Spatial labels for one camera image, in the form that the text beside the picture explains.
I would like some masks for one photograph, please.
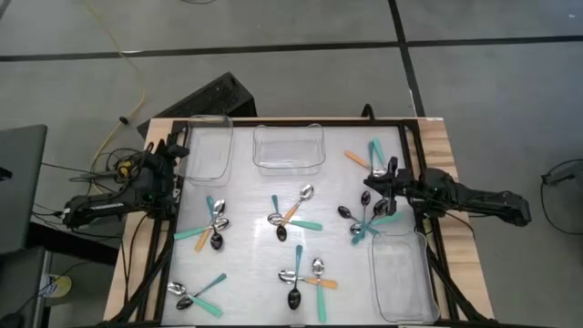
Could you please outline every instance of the clear glass dish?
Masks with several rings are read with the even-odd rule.
[[[324,130],[258,126],[253,131],[253,163],[263,175],[316,174],[326,160]]]
[[[373,237],[374,293],[388,323],[433,323],[439,317],[426,247],[427,239],[419,232],[379,233]]]
[[[189,119],[185,145],[189,155],[180,162],[179,175],[195,184],[229,176],[233,122],[228,117],[197,115]]]

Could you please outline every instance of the gray floor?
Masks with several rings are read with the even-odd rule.
[[[178,0],[92,2],[124,50],[394,41],[385,1]],[[399,1],[409,40],[583,34],[578,1]],[[0,55],[114,51],[81,2],[13,0],[0,19]],[[502,322],[577,327],[583,301],[580,237],[554,231],[540,207],[540,175],[580,158],[583,135],[583,43],[412,48],[425,112],[445,117],[463,182],[513,190],[531,205],[524,229],[473,220],[496,318]],[[136,122],[231,71],[255,96],[260,116],[354,116],[365,102],[378,116],[414,115],[398,49],[247,55],[150,57],[136,64],[148,91]],[[93,153],[139,98],[139,80],[120,59],[0,63],[0,128],[49,126],[45,161],[88,168]],[[123,130],[112,148],[138,148]],[[43,168],[37,202],[61,208],[85,186]],[[581,184],[547,195],[552,217],[579,222]],[[96,231],[116,233],[120,224]],[[54,272],[74,259],[58,258]],[[95,323],[105,306],[111,269],[71,273],[74,293],[54,309],[51,326]],[[76,315],[67,318],[68,313]]]

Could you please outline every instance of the yellow cable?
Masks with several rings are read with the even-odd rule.
[[[139,110],[142,108],[142,106],[144,105],[145,99],[146,99],[146,84],[144,83],[144,79],[142,78],[142,75],[139,71],[139,68],[136,66],[136,64],[134,64],[128,57],[126,57],[123,54],[123,51],[121,50],[121,47],[119,46],[118,41],[116,40],[116,38],[111,34],[111,32],[109,32],[109,30],[107,29],[107,27],[105,26],[105,24],[103,23],[103,20],[101,19],[101,16],[97,13],[97,11],[95,10],[95,8],[87,1],[84,0],[83,4],[85,5],[85,7],[87,8],[87,11],[95,18],[95,20],[97,20],[97,22],[99,23],[99,26],[101,27],[101,29],[103,29],[103,31],[107,34],[107,36],[109,36],[109,39],[111,40],[111,43],[114,45],[114,47],[116,48],[116,50],[118,51],[118,54],[120,57],[126,59],[126,61],[128,62],[128,64],[130,64],[134,70],[136,71],[136,76],[138,77],[138,80],[142,86],[141,91],[142,91],[142,96],[138,102],[138,104],[134,107],[134,109],[132,109],[132,111],[129,112],[129,114],[126,115],[126,118],[128,120],[131,119],[131,117],[133,117],[134,115],[136,115]],[[107,144],[109,143],[109,141],[113,138],[113,136],[118,132],[118,130],[122,127],[122,123],[119,122],[115,128],[113,128],[111,130],[111,132],[109,133],[109,135],[107,136],[107,138],[105,139],[105,141],[103,141],[103,143],[101,144],[101,146],[99,146],[99,149],[97,149],[97,152],[95,154],[95,157],[93,158],[93,161],[97,160],[97,157],[99,156],[99,154],[101,154],[101,152],[103,151],[103,149],[107,146]],[[94,183],[91,183],[92,187],[98,192],[98,193],[103,193],[102,190],[99,189],[99,187],[97,185],[95,185]]]

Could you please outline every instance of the white board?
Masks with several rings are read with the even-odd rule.
[[[371,274],[370,248],[372,236],[352,246],[349,227],[353,221],[343,219],[337,207],[348,207],[360,219],[363,207],[360,196],[371,191],[373,199],[367,209],[367,219],[373,204],[381,197],[368,189],[363,180],[368,171],[344,156],[350,150],[368,159],[367,144],[379,138],[387,160],[395,156],[399,168],[404,168],[404,155],[398,129],[394,127],[325,127],[326,160],[320,172],[311,176],[263,176],[253,164],[253,128],[234,128],[233,151],[229,183],[224,187],[193,186],[185,183],[177,231],[202,227],[209,223],[206,197],[225,199],[225,217],[230,226],[221,234],[225,240],[221,251],[214,251],[207,241],[200,252],[194,251],[198,236],[175,242],[169,281],[181,282],[196,293],[221,273],[228,278],[200,296],[218,305],[224,315],[217,319],[197,305],[179,311],[179,297],[167,293],[163,324],[201,325],[280,325],[320,324],[316,307],[316,288],[299,282],[302,293],[300,307],[288,307],[291,285],[281,282],[278,272],[293,270],[295,247],[303,246],[301,276],[313,276],[312,260],[321,258],[325,264],[323,279],[336,280],[337,290],[324,288],[328,324],[387,324],[375,302]],[[276,227],[267,222],[274,212],[271,194],[277,194],[280,212],[285,213],[299,198],[300,189],[310,183],[314,196],[304,202],[294,215],[296,220],[317,221],[323,231],[310,231],[286,225],[288,239],[278,241]],[[379,231],[404,234],[412,231],[414,215],[405,199],[397,200],[397,210],[403,213],[398,222],[378,225]]]

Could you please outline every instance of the wooden table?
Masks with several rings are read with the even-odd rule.
[[[285,118],[234,118],[238,120],[264,120],[269,123],[270,120],[283,120]],[[332,119],[332,118],[290,118],[290,119]],[[333,118],[334,120],[364,120],[368,118]],[[410,119],[410,118],[378,118],[378,119]],[[421,140],[424,147],[425,160],[428,167],[442,169],[449,173],[457,180],[457,169],[455,168],[454,156],[452,154],[445,123],[442,118],[416,118],[419,122]],[[172,129],[174,119],[172,118],[154,118],[151,120],[146,137],[146,145],[149,142],[157,143],[161,138],[165,139]],[[413,163],[416,163],[415,148],[413,138],[408,138]],[[414,164],[415,176],[418,176],[419,169]],[[452,213],[463,220],[469,222],[467,215],[462,212]],[[123,236],[126,254],[129,254],[129,244],[132,235],[136,230],[139,220],[144,215],[143,212],[132,213],[128,215],[126,228]],[[492,318],[492,307],[488,297],[486,283],[482,274],[480,260],[477,254],[476,243],[472,237],[471,231],[461,222],[445,216],[440,220],[440,226],[445,245],[445,253],[449,265],[449,271],[452,279],[465,297],[481,312],[484,316]],[[153,220],[144,220],[134,241],[134,249],[131,263],[131,274],[129,276],[128,290],[131,295],[142,281],[144,269],[146,267],[146,258],[148,257],[148,247],[151,233],[154,227]],[[433,244],[431,235],[428,238],[430,245]],[[161,240],[166,238],[165,232],[162,232]],[[104,320],[110,319],[118,313],[124,303],[124,270],[121,252],[118,255],[118,263],[114,272],[107,306],[104,313]],[[154,317],[154,308],[156,295],[158,294],[159,279],[157,278],[150,287],[150,297],[148,298],[148,307],[146,319],[151,320]],[[435,276],[435,289],[437,301],[441,310],[442,318],[449,318],[447,303],[443,285],[438,277]]]

